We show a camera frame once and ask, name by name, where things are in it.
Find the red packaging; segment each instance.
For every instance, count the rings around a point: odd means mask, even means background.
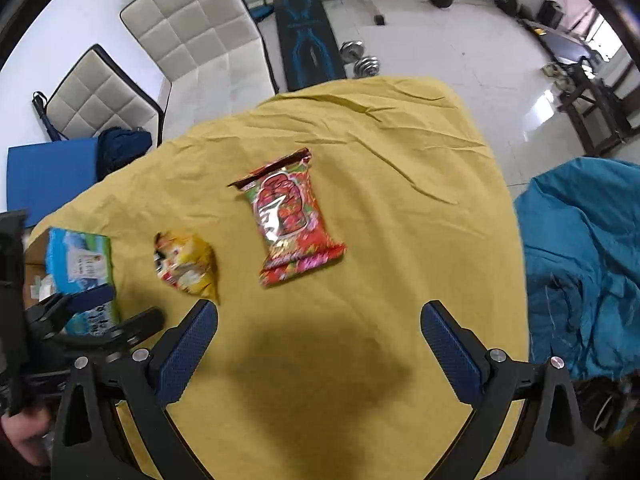
[[[251,203],[269,255],[260,272],[263,285],[287,280],[342,256],[324,229],[311,188],[311,152],[303,148],[235,181]]]

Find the cardboard box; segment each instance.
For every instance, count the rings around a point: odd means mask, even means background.
[[[68,294],[103,283],[113,285],[111,245],[103,235],[52,227],[40,234],[24,254],[25,307],[38,302],[39,281],[52,274],[56,290]],[[75,314],[66,324],[72,335],[100,335],[118,323],[114,301]]]

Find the hand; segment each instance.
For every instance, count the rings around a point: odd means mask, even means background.
[[[11,445],[27,462],[37,467],[49,465],[42,443],[51,425],[49,410],[44,406],[31,406],[14,416],[5,413],[0,423]]]

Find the yellow tablecloth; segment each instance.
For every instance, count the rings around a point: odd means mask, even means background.
[[[264,244],[244,196],[226,185],[303,146],[328,230],[348,252],[265,290]],[[169,412],[217,480],[424,478],[469,413],[420,333],[428,300],[442,300],[485,346],[527,356],[509,193],[464,105],[433,79],[336,81],[200,124],[34,234],[48,225],[111,237],[122,313],[160,306],[169,326],[196,298],[156,276],[155,233],[193,231],[213,246],[218,333]]]

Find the yellow snack bag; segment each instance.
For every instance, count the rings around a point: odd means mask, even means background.
[[[213,249],[197,235],[158,233],[156,272],[169,285],[196,296],[217,301],[216,257]]]

